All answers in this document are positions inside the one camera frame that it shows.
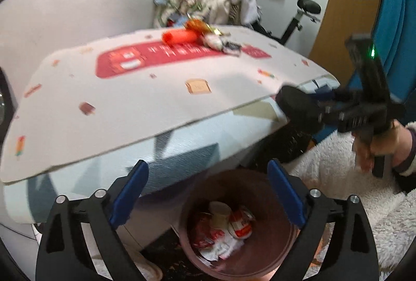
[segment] orange roll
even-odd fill
[[[167,45],[180,43],[194,43],[198,40],[200,34],[193,30],[170,30],[162,34],[162,41]]]

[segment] silver bolt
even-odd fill
[[[65,200],[66,200],[66,196],[65,195],[60,195],[59,197],[56,198],[56,202],[58,204],[62,204]]]
[[[105,189],[99,189],[99,190],[95,191],[95,193],[94,193],[94,195],[97,198],[103,198],[106,194],[107,194],[107,191]]]
[[[360,198],[359,198],[359,197],[357,197],[356,195],[351,195],[351,196],[349,197],[349,200],[350,200],[353,204],[357,204],[357,203],[359,203],[359,202],[360,202]]]
[[[321,191],[314,188],[309,191],[309,194],[312,195],[314,198],[319,198],[321,196]]]

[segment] wooden door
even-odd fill
[[[344,41],[352,33],[371,32],[380,0],[328,0],[321,28],[309,58],[347,84],[354,68]]]

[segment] pile of clothes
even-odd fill
[[[190,18],[208,24],[250,25],[259,19],[256,0],[154,0],[155,28],[182,27]]]

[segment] black saddle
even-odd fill
[[[321,6],[311,0],[298,0],[297,6],[302,10],[317,15],[321,13]]]

